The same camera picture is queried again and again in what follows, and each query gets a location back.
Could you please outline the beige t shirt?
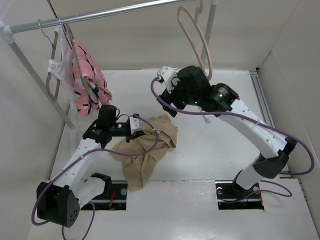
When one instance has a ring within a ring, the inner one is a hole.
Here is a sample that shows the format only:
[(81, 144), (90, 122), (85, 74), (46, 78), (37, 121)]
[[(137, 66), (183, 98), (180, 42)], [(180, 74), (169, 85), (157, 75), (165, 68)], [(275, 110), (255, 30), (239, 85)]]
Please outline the beige t shirt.
[(167, 152), (177, 146), (178, 128), (172, 124), (167, 114), (158, 117), (150, 117), (147, 121), (152, 124), (158, 133), (149, 125), (143, 132), (146, 135), (126, 142), (121, 140), (111, 149), (114, 152), (124, 153), (127, 156), (111, 153), (115, 160), (122, 163), (122, 172), (132, 192), (141, 190), (151, 178), (157, 163), (164, 158)]

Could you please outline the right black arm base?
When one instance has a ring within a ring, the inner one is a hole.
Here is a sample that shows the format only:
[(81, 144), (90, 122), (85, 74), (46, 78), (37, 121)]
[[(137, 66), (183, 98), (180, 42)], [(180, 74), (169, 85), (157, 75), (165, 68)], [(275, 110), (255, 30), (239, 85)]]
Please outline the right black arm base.
[(249, 190), (236, 186), (230, 180), (215, 182), (219, 210), (264, 210), (261, 194), (255, 193), (260, 186), (255, 183)]

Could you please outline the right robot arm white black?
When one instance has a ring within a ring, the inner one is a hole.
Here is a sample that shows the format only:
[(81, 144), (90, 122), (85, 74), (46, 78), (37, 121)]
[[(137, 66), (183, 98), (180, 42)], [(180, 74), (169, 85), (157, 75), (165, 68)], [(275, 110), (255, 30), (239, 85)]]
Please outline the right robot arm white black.
[(231, 87), (224, 83), (211, 85), (203, 70), (193, 65), (181, 70), (162, 66), (157, 77), (165, 83), (166, 89), (159, 95), (165, 103), (179, 110), (191, 105), (206, 113), (217, 113), (219, 119), (233, 126), (259, 150), (257, 158), (233, 180), (231, 191), (235, 196), (243, 197), (264, 178), (274, 179), (287, 165), (297, 142), (246, 120), (259, 118)]

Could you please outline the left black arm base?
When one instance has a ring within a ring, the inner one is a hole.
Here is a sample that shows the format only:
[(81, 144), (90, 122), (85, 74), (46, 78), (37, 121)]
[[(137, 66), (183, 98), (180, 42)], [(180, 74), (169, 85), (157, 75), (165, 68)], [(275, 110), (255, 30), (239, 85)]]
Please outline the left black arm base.
[(101, 194), (89, 200), (97, 211), (125, 211), (127, 209), (128, 183), (126, 180), (112, 180), (108, 175), (93, 173), (89, 180), (104, 182)]

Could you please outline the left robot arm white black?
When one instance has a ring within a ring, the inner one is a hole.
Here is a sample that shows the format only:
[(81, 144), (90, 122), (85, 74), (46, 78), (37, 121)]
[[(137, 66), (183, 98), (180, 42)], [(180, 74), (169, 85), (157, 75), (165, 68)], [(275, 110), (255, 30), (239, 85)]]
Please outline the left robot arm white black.
[(54, 223), (71, 227), (79, 216), (81, 208), (95, 197), (107, 198), (112, 191), (112, 179), (102, 173), (93, 173), (86, 182), (83, 175), (97, 155), (107, 151), (107, 144), (115, 137), (130, 141), (144, 135), (143, 130), (155, 127), (138, 114), (119, 122), (118, 109), (114, 105), (103, 105), (97, 119), (89, 126), (80, 140), (79, 146), (65, 166), (50, 181), (41, 182), (36, 190), (36, 202), (31, 221), (39, 225)]

